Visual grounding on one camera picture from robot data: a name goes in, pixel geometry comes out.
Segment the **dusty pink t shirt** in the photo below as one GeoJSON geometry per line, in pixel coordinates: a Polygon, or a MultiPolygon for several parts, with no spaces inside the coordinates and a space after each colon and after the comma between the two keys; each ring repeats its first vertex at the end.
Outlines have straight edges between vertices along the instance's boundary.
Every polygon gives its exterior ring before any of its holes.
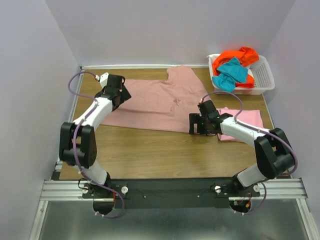
{"type": "Polygon", "coordinates": [[[166,72],[167,80],[127,79],[124,85],[131,98],[107,115],[102,125],[188,133],[189,115],[198,112],[207,90],[189,67],[166,72]]]}

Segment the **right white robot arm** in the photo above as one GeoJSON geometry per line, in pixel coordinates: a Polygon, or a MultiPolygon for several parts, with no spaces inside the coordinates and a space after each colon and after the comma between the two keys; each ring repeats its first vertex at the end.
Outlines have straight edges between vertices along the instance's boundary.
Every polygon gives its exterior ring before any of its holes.
{"type": "Polygon", "coordinates": [[[255,150],[256,163],[234,175],[223,190],[241,196],[248,187],[296,168],[297,157],[282,129],[259,128],[232,114],[220,114],[211,100],[203,101],[197,107],[199,113],[190,113],[188,117],[190,135],[227,135],[255,150]]]}

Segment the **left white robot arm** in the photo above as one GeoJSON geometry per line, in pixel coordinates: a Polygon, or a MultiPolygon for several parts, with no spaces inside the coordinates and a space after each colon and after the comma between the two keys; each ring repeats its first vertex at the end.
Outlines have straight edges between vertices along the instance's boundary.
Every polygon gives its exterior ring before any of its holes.
{"type": "Polygon", "coordinates": [[[90,71],[76,73],[68,82],[68,90],[77,97],[88,98],[92,104],[76,120],[64,122],[60,128],[59,159],[78,170],[90,184],[93,191],[101,198],[110,192],[120,194],[111,188],[110,174],[101,168],[97,158],[96,130],[104,118],[131,98],[125,87],[125,77],[108,72],[97,75],[90,71]],[[101,90],[96,95],[80,94],[71,89],[75,77],[89,74],[99,83],[101,90]]]}

